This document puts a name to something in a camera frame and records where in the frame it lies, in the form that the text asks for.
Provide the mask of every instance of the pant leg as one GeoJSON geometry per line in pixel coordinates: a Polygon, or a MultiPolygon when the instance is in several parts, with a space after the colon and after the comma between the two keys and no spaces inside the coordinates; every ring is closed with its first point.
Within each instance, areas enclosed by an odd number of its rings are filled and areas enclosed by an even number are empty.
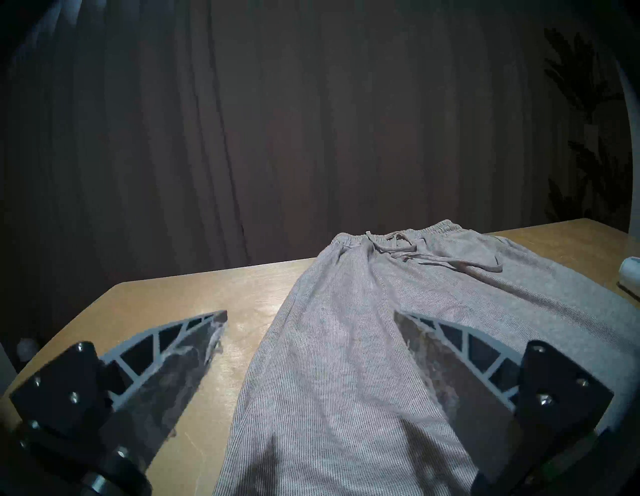
{"type": "Polygon", "coordinates": [[[477,469],[415,369],[380,279],[337,239],[253,359],[215,494],[466,494],[477,469]]]}
{"type": "Polygon", "coordinates": [[[497,255],[502,271],[397,260],[382,279],[401,300],[416,302],[406,310],[474,327],[520,352],[531,339],[549,342],[614,392],[599,427],[617,425],[639,385],[640,310],[508,239],[456,229],[422,233],[421,243],[420,250],[452,258],[497,255]]]}

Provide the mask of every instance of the ribbed fabric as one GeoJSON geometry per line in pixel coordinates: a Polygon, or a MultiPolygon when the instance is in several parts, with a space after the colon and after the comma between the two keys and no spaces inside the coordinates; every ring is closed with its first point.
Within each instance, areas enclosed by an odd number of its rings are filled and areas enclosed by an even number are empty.
{"type": "Polygon", "coordinates": [[[637,385],[640,312],[586,277],[450,221],[339,234],[253,358],[216,495],[468,493],[477,469],[430,400],[395,310],[520,352],[531,339],[551,343],[614,391],[603,422],[637,385]]]}

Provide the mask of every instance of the screw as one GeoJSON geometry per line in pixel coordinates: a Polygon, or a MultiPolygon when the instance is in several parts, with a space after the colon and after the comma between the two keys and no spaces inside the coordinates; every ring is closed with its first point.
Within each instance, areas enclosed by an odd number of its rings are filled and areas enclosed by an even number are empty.
{"type": "Polygon", "coordinates": [[[536,394],[536,397],[538,398],[538,402],[542,406],[549,406],[554,402],[554,399],[551,398],[551,396],[549,396],[548,394],[536,394]]]}

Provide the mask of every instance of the table surface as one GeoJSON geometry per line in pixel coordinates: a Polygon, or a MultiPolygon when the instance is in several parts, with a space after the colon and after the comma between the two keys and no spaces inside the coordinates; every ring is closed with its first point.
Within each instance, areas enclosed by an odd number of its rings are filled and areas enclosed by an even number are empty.
{"type": "MultiPolygon", "coordinates": [[[[587,219],[493,233],[582,273],[640,308],[617,285],[622,260],[640,243],[587,219]]],[[[0,418],[20,421],[8,394],[72,344],[89,340],[102,355],[140,331],[194,315],[228,310],[223,352],[147,470],[154,496],[211,496],[245,372],[262,336],[298,277],[314,259],[118,284],[47,343],[0,400],[0,418]]]]}

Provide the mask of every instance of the curtain fold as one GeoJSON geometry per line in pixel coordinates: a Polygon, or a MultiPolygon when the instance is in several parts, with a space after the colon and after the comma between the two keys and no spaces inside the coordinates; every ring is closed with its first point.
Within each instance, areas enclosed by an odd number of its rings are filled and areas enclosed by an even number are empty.
{"type": "Polygon", "coordinates": [[[47,340],[119,282],[311,257],[340,231],[545,222],[581,132],[543,73],[556,21],[61,0],[6,73],[14,322],[47,340]]]}

